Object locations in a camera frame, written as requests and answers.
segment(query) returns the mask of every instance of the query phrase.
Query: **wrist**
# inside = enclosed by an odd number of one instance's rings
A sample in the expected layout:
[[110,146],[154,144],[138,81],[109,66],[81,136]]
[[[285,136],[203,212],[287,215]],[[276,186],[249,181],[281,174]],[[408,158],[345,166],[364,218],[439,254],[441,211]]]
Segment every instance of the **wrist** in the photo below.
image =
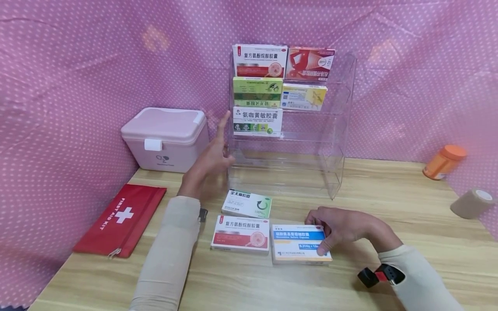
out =
[[365,238],[370,241],[377,253],[388,252],[403,245],[403,242],[384,221],[373,217],[369,222]]
[[200,199],[202,185],[207,174],[204,170],[199,169],[195,165],[183,175],[182,185],[178,190],[178,196]]

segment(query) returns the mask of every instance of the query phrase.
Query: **medicine box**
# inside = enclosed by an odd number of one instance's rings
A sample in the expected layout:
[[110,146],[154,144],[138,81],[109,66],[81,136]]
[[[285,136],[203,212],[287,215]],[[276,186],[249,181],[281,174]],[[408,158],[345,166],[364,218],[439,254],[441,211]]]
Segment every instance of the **medicine box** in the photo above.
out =
[[280,108],[234,107],[234,135],[280,137],[283,110]]
[[283,78],[286,45],[235,44],[233,50],[236,77]]
[[327,265],[332,262],[330,252],[317,254],[318,245],[325,239],[319,225],[274,224],[271,229],[274,264]]
[[234,105],[279,108],[282,78],[234,77]]
[[211,248],[267,255],[269,231],[267,219],[219,215]]
[[268,219],[271,198],[235,189],[228,190],[221,212],[226,215]]
[[187,172],[209,143],[200,110],[144,108],[121,135],[139,166],[154,171]]
[[331,48],[290,47],[285,79],[327,81],[335,53]]
[[283,109],[320,111],[326,93],[327,87],[322,85],[284,83],[280,107]]

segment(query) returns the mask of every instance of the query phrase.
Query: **clear acrylic rack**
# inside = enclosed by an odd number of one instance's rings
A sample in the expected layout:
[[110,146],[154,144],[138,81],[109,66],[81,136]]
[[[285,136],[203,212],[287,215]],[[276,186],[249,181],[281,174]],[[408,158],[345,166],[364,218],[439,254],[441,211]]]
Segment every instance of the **clear acrylic rack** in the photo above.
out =
[[[279,137],[234,135],[231,118],[228,147],[236,163],[228,170],[229,188],[333,199],[342,183],[356,63],[353,54],[336,53],[328,81],[315,83],[328,88],[321,111],[284,109]],[[233,113],[232,86],[230,79]]]

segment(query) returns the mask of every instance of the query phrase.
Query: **hand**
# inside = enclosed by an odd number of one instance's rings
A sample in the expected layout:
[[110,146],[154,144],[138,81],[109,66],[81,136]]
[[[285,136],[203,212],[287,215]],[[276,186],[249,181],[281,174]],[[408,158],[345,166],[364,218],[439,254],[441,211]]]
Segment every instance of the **hand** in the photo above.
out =
[[224,138],[225,126],[229,118],[230,111],[227,111],[218,123],[216,137],[183,176],[182,185],[178,191],[179,196],[198,199],[201,196],[202,183],[208,175],[221,173],[235,163],[235,158],[228,155]]
[[370,240],[377,252],[393,250],[403,244],[385,222],[360,211],[319,207],[308,213],[304,223],[322,225],[324,228],[325,239],[317,249],[320,256],[339,243],[362,238]]

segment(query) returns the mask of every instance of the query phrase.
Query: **blue and white medicine box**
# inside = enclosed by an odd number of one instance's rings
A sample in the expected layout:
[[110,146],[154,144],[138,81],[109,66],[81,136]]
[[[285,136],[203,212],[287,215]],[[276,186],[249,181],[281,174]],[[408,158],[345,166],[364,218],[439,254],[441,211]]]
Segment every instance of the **blue and white medicine box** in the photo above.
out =
[[271,226],[271,244],[274,264],[328,265],[330,252],[317,254],[318,245],[325,239],[323,227],[306,224],[274,224]]

